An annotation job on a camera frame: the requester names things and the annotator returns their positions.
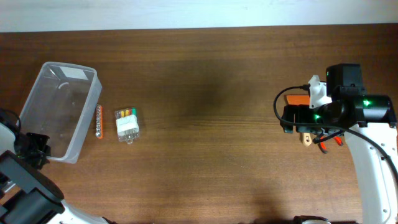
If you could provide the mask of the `clear plastic container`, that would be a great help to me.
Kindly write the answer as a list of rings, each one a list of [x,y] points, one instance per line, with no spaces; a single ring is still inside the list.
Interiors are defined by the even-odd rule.
[[[44,63],[20,113],[22,132],[49,137],[48,159],[76,163],[101,91],[94,68]]]

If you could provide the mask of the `orange socket bit rail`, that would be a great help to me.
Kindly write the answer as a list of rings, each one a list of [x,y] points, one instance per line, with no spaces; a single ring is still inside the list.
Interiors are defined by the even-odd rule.
[[[103,107],[100,104],[96,105],[95,118],[96,118],[95,136],[98,139],[103,139]]]

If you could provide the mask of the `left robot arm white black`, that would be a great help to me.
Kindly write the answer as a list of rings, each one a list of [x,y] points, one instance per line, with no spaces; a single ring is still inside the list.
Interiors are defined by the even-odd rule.
[[[49,162],[49,137],[22,133],[19,116],[1,109],[1,197],[19,191],[1,204],[1,223],[111,223],[66,203],[62,191],[41,168]]]

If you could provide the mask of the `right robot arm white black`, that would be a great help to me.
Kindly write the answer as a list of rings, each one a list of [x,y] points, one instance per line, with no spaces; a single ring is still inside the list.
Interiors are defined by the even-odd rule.
[[[284,106],[276,114],[285,133],[310,133],[320,144],[343,136],[353,158],[363,223],[397,223],[397,118],[387,95],[369,95],[361,67],[340,63],[299,87],[308,105]]]

